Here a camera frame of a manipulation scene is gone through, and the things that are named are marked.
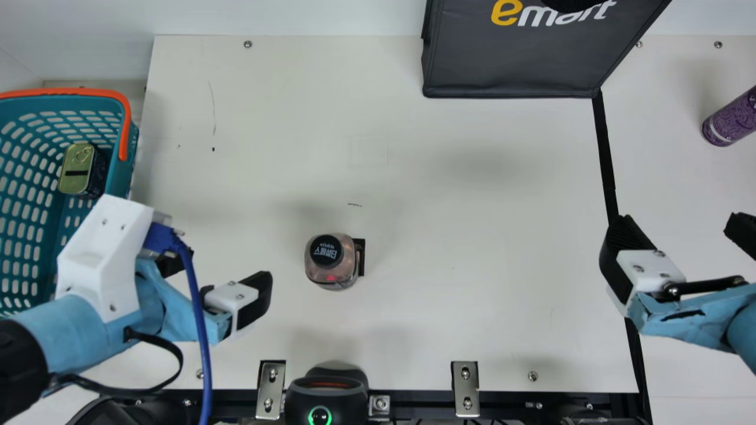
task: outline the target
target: black cable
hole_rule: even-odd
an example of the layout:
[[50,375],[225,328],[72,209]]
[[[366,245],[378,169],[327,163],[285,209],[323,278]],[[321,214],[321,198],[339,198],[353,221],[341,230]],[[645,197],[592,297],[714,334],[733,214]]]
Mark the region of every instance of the black cable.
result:
[[150,345],[168,350],[169,352],[171,352],[171,354],[176,356],[176,359],[178,360],[178,371],[176,371],[176,373],[173,374],[172,377],[168,378],[167,380],[164,380],[162,383],[159,383],[151,388],[146,388],[146,389],[113,388],[112,386],[106,386],[101,383],[94,382],[93,380],[89,380],[77,374],[66,374],[66,375],[57,377],[57,385],[63,386],[68,383],[73,383],[82,387],[83,389],[88,389],[89,391],[96,392],[104,396],[123,397],[123,398],[131,399],[131,398],[136,398],[140,396],[148,396],[154,392],[157,392],[158,390],[162,389],[164,386],[167,386],[171,382],[175,381],[176,378],[178,378],[178,375],[181,374],[181,369],[184,367],[184,353],[182,353],[181,350],[174,343],[171,343],[170,341],[164,340],[163,338],[160,338],[160,337],[155,337],[154,335],[147,335],[145,333],[139,333],[136,330],[131,329],[130,327],[127,327],[124,330],[124,339],[126,341],[139,340],[139,341],[148,343]]

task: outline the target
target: green light ring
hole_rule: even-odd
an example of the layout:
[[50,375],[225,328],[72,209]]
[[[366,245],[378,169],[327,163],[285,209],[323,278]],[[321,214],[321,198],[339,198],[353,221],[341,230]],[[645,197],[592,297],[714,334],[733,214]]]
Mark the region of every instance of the green light ring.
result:
[[312,412],[323,409],[328,413],[328,422],[326,422],[326,425],[330,425],[331,421],[333,420],[333,415],[330,413],[330,409],[325,406],[315,406],[312,409],[310,409],[310,413],[307,414],[307,421],[310,423],[310,425],[315,425],[315,422],[312,421]]

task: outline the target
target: teal plastic basket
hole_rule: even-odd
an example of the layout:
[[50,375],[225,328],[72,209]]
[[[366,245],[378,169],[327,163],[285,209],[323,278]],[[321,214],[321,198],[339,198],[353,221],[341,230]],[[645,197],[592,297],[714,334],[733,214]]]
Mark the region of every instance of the teal plastic basket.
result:
[[138,135],[117,92],[0,94],[0,317],[51,299],[57,255],[96,202],[57,189],[66,148],[88,142],[110,155],[105,193],[127,197]]

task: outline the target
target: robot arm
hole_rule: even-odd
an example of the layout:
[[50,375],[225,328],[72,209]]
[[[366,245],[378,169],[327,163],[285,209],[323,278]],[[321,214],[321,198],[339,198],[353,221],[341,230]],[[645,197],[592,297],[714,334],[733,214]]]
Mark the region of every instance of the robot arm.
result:
[[[725,235],[756,258],[756,218],[733,214]],[[741,276],[687,282],[630,216],[612,221],[601,272],[619,311],[638,332],[738,354],[756,374],[756,285]],[[695,298],[683,295],[706,293]]]
[[[78,374],[135,345],[130,334],[197,340],[191,301],[156,265],[175,257],[162,237],[175,236],[168,220],[117,197],[98,201],[58,256],[55,300],[0,321],[0,423],[55,391],[58,377]],[[265,314],[271,288],[272,276],[263,271],[203,288],[209,343]]]

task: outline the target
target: white table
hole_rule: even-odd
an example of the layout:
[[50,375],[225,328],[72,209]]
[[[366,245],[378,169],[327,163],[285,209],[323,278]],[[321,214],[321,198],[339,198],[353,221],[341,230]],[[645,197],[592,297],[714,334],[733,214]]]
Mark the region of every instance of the white table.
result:
[[[482,390],[637,391],[597,267],[590,101],[425,99],[414,37],[245,39],[156,39],[135,176],[135,199],[187,232],[201,284],[273,273],[270,312],[213,349],[216,387],[253,388],[261,359],[287,359],[289,382],[338,358],[375,388],[449,389],[449,362],[465,359]],[[697,129],[748,87],[753,41],[713,41],[648,38],[607,82],[619,206],[689,278],[754,278],[721,234],[729,211],[756,212],[754,145],[709,147]],[[737,172],[705,178],[702,163]],[[304,276],[323,231],[367,238],[367,274],[346,292]],[[182,347],[172,387],[199,388],[197,346]],[[658,338],[644,354],[656,424],[751,422],[756,386],[737,357]],[[143,386],[174,363],[143,344],[87,375]],[[67,389],[17,422],[65,423],[87,399]]]
[[[466,359],[483,390],[637,390],[596,266],[590,101],[426,99],[415,37],[244,40],[156,38],[134,186],[187,232],[202,284],[273,273],[268,314],[212,352],[218,388],[284,358],[287,382],[337,359],[373,388],[450,389]],[[304,274],[327,231],[367,239],[343,293]],[[188,346],[174,387],[200,385]],[[93,373],[137,379],[131,354]]]
[[[756,214],[756,140],[719,148],[700,133],[756,83],[754,48],[756,37],[646,37],[604,85],[620,213],[689,281],[756,279],[722,233],[731,212]],[[659,337],[643,338],[643,354],[658,423],[754,423],[756,377],[737,356]]]

